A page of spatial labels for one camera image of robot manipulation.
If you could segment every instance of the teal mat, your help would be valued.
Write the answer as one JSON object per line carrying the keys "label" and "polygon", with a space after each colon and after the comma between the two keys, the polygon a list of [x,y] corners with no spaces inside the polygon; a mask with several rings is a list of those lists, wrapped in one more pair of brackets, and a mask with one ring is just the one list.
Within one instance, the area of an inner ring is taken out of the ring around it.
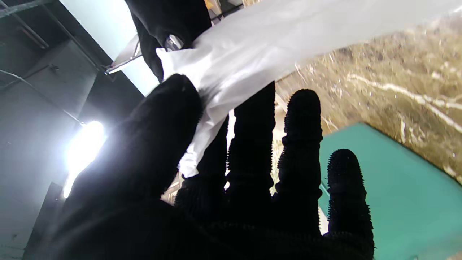
{"label": "teal mat", "polygon": [[462,251],[462,186],[379,131],[356,124],[321,142],[322,211],[330,154],[358,157],[371,207],[377,260],[444,260]]}

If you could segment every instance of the wire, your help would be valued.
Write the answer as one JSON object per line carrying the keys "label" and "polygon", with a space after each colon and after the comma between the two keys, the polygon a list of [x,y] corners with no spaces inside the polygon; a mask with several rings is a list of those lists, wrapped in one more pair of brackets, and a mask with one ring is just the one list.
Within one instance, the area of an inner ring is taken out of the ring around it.
{"label": "wire", "polygon": [[30,84],[29,82],[27,82],[25,79],[19,77],[18,75],[15,75],[13,73],[9,73],[7,71],[4,71],[4,70],[1,70],[0,69],[0,72],[3,72],[5,74],[8,74],[10,76],[13,76],[15,78],[17,78],[18,80],[26,83],[28,85],[28,87],[30,87],[32,90],[34,90],[41,98],[43,98],[44,100],[46,100],[48,103],[50,103],[52,106],[54,106],[56,109],[58,110],[61,110],[63,113],[65,113],[68,117],[72,118],[72,120],[75,120],[77,121],[79,124],[82,124],[83,122],[81,122],[80,120],[78,120],[75,116],[71,115],[71,113],[67,112],[66,110],[64,110],[63,108],[59,107],[57,104],[55,104],[51,99],[49,99],[47,96],[43,95],[40,91],[38,91],[32,84]]}

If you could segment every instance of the plastic sheet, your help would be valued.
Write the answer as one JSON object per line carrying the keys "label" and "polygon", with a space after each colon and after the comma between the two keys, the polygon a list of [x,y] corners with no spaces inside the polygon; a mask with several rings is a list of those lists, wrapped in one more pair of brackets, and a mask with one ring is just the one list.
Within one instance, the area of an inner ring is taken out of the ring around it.
{"label": "plastic sheet", "polygon": [[158,49],[164,74],[184,74],[204,115],[180,161],[186,177],[228,112],[291,71],[294,62],[406,29],[462,5],[462,0],[264,0],[204,32],[194,49]]}

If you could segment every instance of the fluorescent lamp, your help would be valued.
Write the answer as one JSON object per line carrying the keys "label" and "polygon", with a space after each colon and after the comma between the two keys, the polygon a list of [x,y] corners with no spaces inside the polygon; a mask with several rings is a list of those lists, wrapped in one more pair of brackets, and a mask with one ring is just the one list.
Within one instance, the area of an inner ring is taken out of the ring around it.
{"label": "fluorescent lamp", "polygon": [[104,127],[100,122],[92,121],[82,125],[67,152],[69,176],[63,188],[65,198],[71,193],[72,185],[79,173],[95,160],[104,140]]}

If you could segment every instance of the white stain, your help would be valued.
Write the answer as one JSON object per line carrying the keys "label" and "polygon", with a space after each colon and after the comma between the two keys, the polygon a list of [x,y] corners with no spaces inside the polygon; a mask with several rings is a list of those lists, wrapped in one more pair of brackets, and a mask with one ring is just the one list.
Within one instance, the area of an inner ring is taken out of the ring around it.
{"label": "white stain", "polygon": [[452,177],[457,176],[457,173],[449,165],[443,166],[443,170]]}
{"label": "white stain", "polygon": [[326,122],[327,128],[329,128],[329,130],[331,130],[331,129],[330,129],[330,126],[334,127],[335,130],[338,130],[338,129],[339,129],[339,128],[330,120],[330,118],[329,118],[329,120],[327,120],[325,117],[321,116],[321,119],[324,120],[324,122]]}
{"label": "white stain", "polygon": [[[408,98],[410,98],[411,100],[414,100],[418,104],[425,106],[427,109],[432,111],[436,116],[438,116],[440,119],[442,119],[448,126],[451,126],[455,130],[457,130],[458,132],[462,133],[462,126],[461,125],[456,123],[452,118],[448,117],[446,114],[442,113],[440,110],[438,110],[436,107],[433,106],[433,105],[436,105],[436,106],[439,106],[439,107],[462,109],[461,104],[450,103],[450,102],[446,102],[446,101],[441,100],[441,99],[434,99],[434,98],[428,97],[426,95],[415,94],[415,93],[412,93],[409,90],[407,90],[407,89],[405,89],[405,88],[403,88],[401,86],[397,86],[397,85],[394,85],[394,84],[387,83],[387,84],[382,85],[382,84],[377,83],[375,81],[370,81],[368,79],[365,79],[365,78],[363,78],[363,77],[361,77],[359,75],[356,75],[356,74],[349,74],[346,77],[346,80],[348,80],[350,82],[362,81],[363,83],[365,83],[365,84],[367,84],[369,86],[372,86],[372,87],[380,88],[380,89],[385,90],[385,91],[390,90],[390,91],[393,91],[393,92],[396,92],[396,93],[399,93],[399,94],[403,94],[403,95],[407,96]],[[452,98],[451,101],[456,101],[456,100],[460,99],[461,97],[462,97],[462,94],[458,95],[455,98]]]}
{"label": "white stain", "polygon": [[303,82],[305,82],[305,85],[308,85],[308,82],[306,82],[305,77],[303,77],[302,72],[300,71],[300,66],[298,64],[295,64],[295,68],[297,69],[297,73],[302,78]]}
{"label": "white stain", "polygon": [[406,123],[404,122],[404,117],[402,115],[398,115],[401,119],[401,142],[405,143],[406,142]]}

